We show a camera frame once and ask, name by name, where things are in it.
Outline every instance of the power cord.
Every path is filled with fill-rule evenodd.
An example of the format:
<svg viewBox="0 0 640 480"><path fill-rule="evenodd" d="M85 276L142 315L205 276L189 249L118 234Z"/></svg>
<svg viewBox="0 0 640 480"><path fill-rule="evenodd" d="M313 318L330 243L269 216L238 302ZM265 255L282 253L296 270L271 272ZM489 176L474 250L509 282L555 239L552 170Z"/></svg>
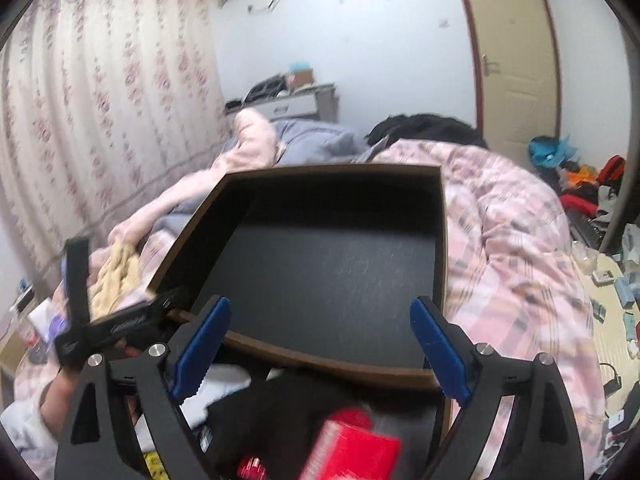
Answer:
<svg viewBox="0 0 640 480"><path fill-rule="evenodd" d="M610 380L609 382L607 382L603 388L604 388L604 398L607 399L608 397L612 396L616 391L621 390L622 389L622 377L620 377L618 375L618 371L616 370L615 366L609 363L599 363L600 366L608 366L609 368L611 368L613 370L613 379Z"/></svg>
<svg viewBox="0 0 640 480"><path fill-rule="evenodd" d="M249 14L257 14L258 12L273 12L281 1L282 0L271 0L271 3L269 5L261 9L254 9L254 6L249 6L247 11L249 12Z"/></svg>

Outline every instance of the red box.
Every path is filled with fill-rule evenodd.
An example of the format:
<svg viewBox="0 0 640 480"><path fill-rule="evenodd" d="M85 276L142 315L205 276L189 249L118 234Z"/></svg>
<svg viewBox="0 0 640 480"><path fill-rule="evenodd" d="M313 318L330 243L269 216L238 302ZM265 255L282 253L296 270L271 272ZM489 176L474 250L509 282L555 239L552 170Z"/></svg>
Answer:
<svg viewBox="0 0 640 480"><path fill-rule="evenodd" d="M399 451L396 438L328 420L299 480L388 480Z"/></svg>

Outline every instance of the bed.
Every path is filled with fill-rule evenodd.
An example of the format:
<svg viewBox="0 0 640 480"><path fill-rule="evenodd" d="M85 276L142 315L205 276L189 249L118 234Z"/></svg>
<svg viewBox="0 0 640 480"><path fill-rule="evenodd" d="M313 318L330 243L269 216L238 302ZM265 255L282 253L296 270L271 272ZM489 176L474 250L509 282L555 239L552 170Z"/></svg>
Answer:
<svg viewBox="0 0 640 480"><path fill-rule="evenodd" d="M133 304L197 206L225 173L274 165L333 162L440 166L447 202L449 275L444 314L473 342L500 354L556 361L574 409L587 476L604 423L604 393L593 343L591 304L570 257L566 216L551 188L507 159L475 146L399 140L367 146L356 132L315 121L269 124L252 109L236 117L230 139L212 168L182 179L117 225L110 242L138 246L142 284L120 303ZM92 280L108 250L92 254ZM62 309L62 289L54 295ZM16 397L39 395L57 373L54 364L23 369ZM476 469L492 468L509 420L503 399Z"/></svg>

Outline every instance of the white sleeve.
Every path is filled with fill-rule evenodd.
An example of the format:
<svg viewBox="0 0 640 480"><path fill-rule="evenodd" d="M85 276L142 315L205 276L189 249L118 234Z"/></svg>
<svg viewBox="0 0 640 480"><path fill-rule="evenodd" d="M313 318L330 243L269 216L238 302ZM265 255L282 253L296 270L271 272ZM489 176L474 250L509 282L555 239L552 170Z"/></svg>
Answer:
<svg viewBox="0 0 640 480"><path fill-rule="evenodd" d="M40 480L53 480L58 442L40 416L38 403L19 400L0 414L0 422L14 446Z"/></svg>

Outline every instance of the door handle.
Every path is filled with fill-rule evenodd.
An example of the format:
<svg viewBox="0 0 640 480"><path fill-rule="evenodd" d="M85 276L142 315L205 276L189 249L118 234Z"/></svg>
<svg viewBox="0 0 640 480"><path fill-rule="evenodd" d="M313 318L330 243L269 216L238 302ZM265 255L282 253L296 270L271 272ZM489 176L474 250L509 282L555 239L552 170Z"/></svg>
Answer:
<svg viewBox="0 0 640 480"><path fill-rule="evenodd" d="M500 63L489 61L486 54L482 54L482 67L484 68L484 76L489 77L491 74L500 73Z"/></svg>

